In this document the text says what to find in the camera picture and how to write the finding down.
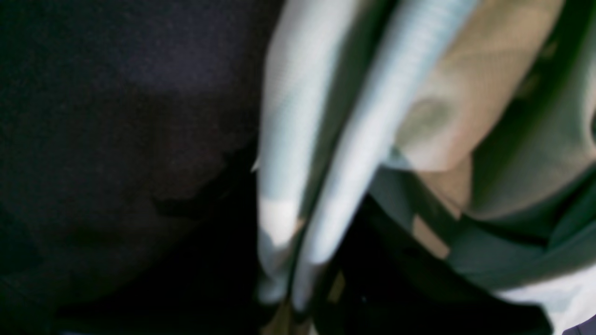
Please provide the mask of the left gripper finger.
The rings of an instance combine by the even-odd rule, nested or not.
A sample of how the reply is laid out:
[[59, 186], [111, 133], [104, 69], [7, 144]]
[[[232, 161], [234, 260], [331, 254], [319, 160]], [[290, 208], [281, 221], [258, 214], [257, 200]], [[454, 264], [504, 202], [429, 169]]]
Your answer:
[[492, 297], [426, 251], [366, 197], [333, 262], [337, 303], [314, 314], [320, 335], [549, 335], [536, 305]]

